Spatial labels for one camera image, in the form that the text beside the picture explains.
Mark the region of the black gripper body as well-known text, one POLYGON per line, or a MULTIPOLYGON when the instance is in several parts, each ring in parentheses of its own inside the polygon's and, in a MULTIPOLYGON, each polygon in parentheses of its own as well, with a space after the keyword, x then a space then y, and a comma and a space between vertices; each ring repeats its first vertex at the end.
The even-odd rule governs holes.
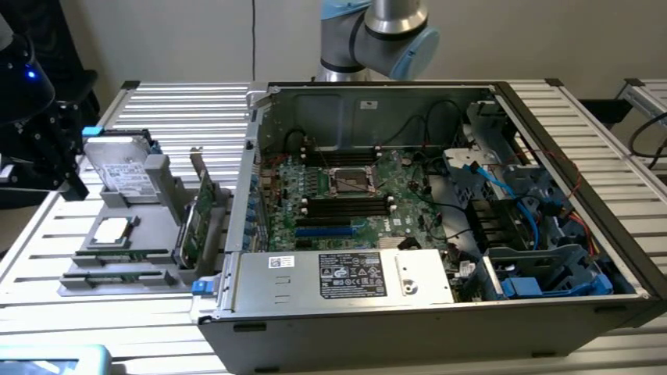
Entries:
POLYGON ((13 34, 1 50, 1 125, 28 120, 55 100, 55 88, 36 60, 35 46, 13 34))

